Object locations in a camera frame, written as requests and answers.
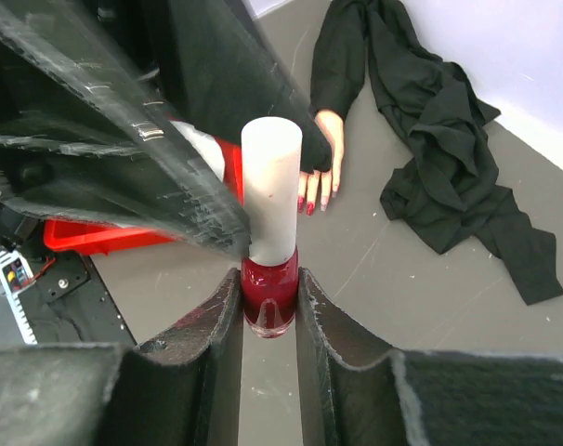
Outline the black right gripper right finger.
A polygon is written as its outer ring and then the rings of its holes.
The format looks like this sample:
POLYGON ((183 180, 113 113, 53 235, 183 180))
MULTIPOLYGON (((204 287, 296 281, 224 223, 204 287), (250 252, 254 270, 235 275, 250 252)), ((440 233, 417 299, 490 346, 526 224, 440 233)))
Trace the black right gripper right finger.
POLYGON ((307 445, 563 445, 563 356, 400 349, 299 272, 307 445))

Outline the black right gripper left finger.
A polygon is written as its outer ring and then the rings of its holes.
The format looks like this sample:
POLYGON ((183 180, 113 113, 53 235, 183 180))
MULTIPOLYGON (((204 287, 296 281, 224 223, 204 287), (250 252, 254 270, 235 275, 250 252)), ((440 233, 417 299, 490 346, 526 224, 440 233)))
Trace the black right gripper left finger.
POLYGON ((0 445, 234 445, 240 273, 152 339, 0 348, 0 445))

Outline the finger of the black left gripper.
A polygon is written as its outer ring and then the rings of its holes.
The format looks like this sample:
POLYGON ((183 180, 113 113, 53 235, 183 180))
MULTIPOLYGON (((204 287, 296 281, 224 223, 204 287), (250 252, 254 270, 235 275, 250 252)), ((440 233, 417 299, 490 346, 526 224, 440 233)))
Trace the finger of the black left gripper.
POLYGON ((332 150, 304 96, 254 26, 223 1, 166 1, 160 30, 170 43, 160 57, 164 95, 199 130, 240 144, 242 128, 267 116, 297 124, 305 172, 326 171, 332 150))
POLYGON ((202 156, 79 1, 0 1, 0 201, 39 219, 84 158, 145 154, 177 184, 202 156))

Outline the white nail polish cap brush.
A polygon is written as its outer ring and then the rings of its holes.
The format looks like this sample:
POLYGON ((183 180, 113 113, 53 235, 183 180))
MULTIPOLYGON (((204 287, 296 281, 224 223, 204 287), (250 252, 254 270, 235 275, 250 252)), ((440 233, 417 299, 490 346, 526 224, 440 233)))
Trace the white nail polish cap brush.
POLYGON ((275 116, 257 118, 241 133, 243 208, 249 216, 249 258, 273 267, 295 252, 302 131, 275 116))

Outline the red nail polish bottle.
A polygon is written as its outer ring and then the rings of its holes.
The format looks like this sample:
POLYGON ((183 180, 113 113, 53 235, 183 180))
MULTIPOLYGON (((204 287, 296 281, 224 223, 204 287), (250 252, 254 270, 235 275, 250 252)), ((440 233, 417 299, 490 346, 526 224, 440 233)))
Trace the red nail polish bottle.
POLYGON ((298 251, 277 266, 262 266, 249 258, 241 264, 244 318, 262 338, 276 338, 287 332, 297 302, 298 251))

